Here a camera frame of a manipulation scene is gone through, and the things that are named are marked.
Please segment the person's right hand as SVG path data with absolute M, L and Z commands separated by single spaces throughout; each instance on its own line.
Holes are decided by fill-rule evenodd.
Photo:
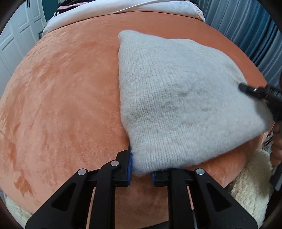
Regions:
M 280 135 L 280 125 L 276 123 L 273 127 L 273 144 L 271 146 L 270 161 L 273 166 L 277 166 L 282 160 L 282 138 Z

